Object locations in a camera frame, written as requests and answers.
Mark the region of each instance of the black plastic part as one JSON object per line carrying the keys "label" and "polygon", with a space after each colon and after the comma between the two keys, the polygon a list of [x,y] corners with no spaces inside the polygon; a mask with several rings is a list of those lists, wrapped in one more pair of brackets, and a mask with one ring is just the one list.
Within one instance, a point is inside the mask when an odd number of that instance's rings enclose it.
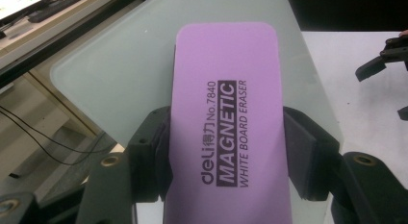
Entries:
{"label": "black plastic part", "polygon": [[340,204],[336,198],[331,205],[333,220],[336,224],[359,224],[357,214],[354,210],[346,208]]}
{"label": "black plastic part", "polygon": [[379,57],[357,69],[356,77],[360,82],[384,70],[387,62],[405,62],[408,70],[408,36],[389,38],[385,43],[384,50],[380,52]]}
{"label": "black plastic part", "polygon": [[401,120],[406,120],[406,121],[408,121],[408,107],[404,107],[404,108],[402,108],[401,110],[399,110],[399,111],[398,111],[398,115],[399,115],[399,118],[400,118]]}
{"label": "black plastic part", "polygon": [[134,202],[155,202],[166,197],[172,180],[168,160],[170,108],[151,112],[125,150],[130,161]]}
{"label": "black plastic part", "polygon": [[14,179],[19,179],[20,178],[20,176],[18,174],[14,174],[14,173],[9,174],[9,176],[11,178],[14,178]]}
{"label": "black plastic part", "polygon": [[132,191],[127,157],[106,155],[89,174],[75,223],[133,223]]}
{"label": "black plastic part", "polygon": [[303,112],[284,108],[289,176],[299,196],[325,201],[340,143]]}
{"label": "black plastic part", "polygon": [[75,223],[85,184],[39,204],[42,223]]}
{"label": "black plastic part", "polygon": [[381,57],[376,57],[359,67],[356,71],[356,77],[359,82],[362,82],[363,80],[381,72],[386,67],[383,59]]}
{"label": "black plastic part", "polygon": [[346,153],[340,174],[360,223],[408,223],[408,192],[381,160]]}
{"label": "black plastic part", "polygon": [[0,197],[0,223],[38,223],[38,203],[32,193],[15,193]]}
{"label": "black plastic part", "polygon": [[337,159],[337,163],[335,164],[336,166],[330,174],[330,179],[328,179],[330,181],[330,192],[333,194],[336,203],[338,203],[342,208],[355,213],[351,198],[348,196],[347,188],[345,187],[343,179],[339,173],[342,160],[343,157],[341,156]]}

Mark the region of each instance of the black cable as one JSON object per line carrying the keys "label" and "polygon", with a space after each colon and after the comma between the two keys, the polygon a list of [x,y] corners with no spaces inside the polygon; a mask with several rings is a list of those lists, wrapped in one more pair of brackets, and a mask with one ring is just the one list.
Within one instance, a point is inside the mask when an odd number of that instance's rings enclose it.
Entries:
{"label": "black cable", "polygon": [[39,130],[36,130],[35,128],[33,128],[32,126],[30,126],[29,124],[27,124],[27,122],[25,122],[23,119],[21,119],[19,116],[17,116],[16,114],[10,112],[9,110],[5,109],[4,107],[0,106],[0,109],[2,109],[5,112],[8,112],[9,114],[11,114],[12,116],[14,116],[15,118],[17,118],[19,121],[21,121],[24,125],[26,125],[27,127],[29,127],[30,129],[32,129],[33,131],[37,132],[38,134],[42,135],[43,137],[49,139],[50,141],[54,142],[55,144],[58,144],[60,146],[62,146],[63,148],[66,148],[70,151],[76,152],[76,153],[80,153],[80,154],[87,154],[87,153],[100,153],[100,152],[104,152],[105,150],[107,150],[108,148],[105,149],[101,149],[101,150],[96,150],[96,151],[79,151],[73,148],[70,148],[68,146],[65,146],[59,142],[57,142],[56,140],[52,139],[51,137],[48,137],[47,135],[45,135],[44,133],[40,132]]}
{"label": "black cable", "polygon": [[81,158],[80,160],[78,160],[77,162],[74,162],[74,163],[62,162],[62,161],[58,160],[57,158],[55,158],[54,156],[52,156],[52,155],[38,142],[38,140],[37,140],[35,137],[33,137],[33,135],[31,135],[24,127],[22,127],[20,124],[18,124],[18,122],[16,122],[14,119],[12,119],[10,116],[8,116],[7,114],[5,114],[4,112],[0,111],[0,113],[2,113],[3,115],[5,115],[9,120],[11,120],[15,125],[17,125],[21,130],[23,130],[28,136],[30,136],[30,138],[32,138],[33,141],[36,142],[36,144],[45,152],[46,155],[48,155],[51,159],[53,159],[54,161],[56,161],[56,162],[58,162],[58,163],[61,163],[61,164],[65,164],[65,165],[75,165],[75,164],[78,164],[78,163],[80,163],[80,162],[83,162],[83,161],[84,161],[86,158],[88,158],[89,155],[92,154],[92,153],[98,153],[98,152],[106,151],[106,150],[112,148],[112,146],[109,146],[109,147],[107,147],[107,148],[103,148],[102,150],[93,151],[93,150],[96,148],[97,143],[98,143],[98,142],[100,141],[100,139],[104,136],[104,135],[101,135],[101,136],[98,138],[98,140],[93,144],[93,146],[91,147],[90,151],[84,152],[84,153],[87,153],[87,154],[86,154],[83,158]]}

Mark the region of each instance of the eraser felt pad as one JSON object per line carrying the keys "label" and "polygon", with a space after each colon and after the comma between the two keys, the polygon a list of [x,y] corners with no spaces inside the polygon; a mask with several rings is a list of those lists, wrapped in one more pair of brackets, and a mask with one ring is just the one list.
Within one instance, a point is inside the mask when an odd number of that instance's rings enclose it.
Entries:
{"label": "eraser felt pad", "polygon": [[278,41],[265,23],[177,36],[167,224],[292,223]]}

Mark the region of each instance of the frosted glass surface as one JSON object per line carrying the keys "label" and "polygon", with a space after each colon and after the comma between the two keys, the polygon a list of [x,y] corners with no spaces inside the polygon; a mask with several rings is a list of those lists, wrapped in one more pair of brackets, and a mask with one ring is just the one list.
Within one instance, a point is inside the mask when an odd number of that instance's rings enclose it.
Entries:
{"label": "frosted glass surface", "polygon": [[[148,0],[54,65],[53,84],[123,146],[170,105],[174,44],[186,24],[262,21],[277,32],[285,106],[342,141],[288,0]],[[294,199],[293,223],[322,223],[326,204]]]}

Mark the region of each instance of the white table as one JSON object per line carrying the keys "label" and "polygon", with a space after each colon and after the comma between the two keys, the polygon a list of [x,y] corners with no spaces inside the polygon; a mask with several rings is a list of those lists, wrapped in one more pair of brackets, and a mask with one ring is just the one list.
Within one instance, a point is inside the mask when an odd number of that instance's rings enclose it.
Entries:
{"label": "white table", "polygon": [[408,122],[397,111],[408,106],[403,62],[359,83],[355,71],[377,57],[399,32],[303,33],[344,135],[343,153],[358,151],[382,160],[408,188]]}
{"label": "white table", "polygon": [[[223,21],[263,21],[275,28],[284,104],[307,113],[342,141],[288,0],[148,0],[59,62],[51,73],[53,84],[126,146],[149,112],[170,104],[180,28]],[[293,223],[322,223],[327,203],[301,201],[291,190]],[[161,223],[163,210],[138,208],[140,223]]]}

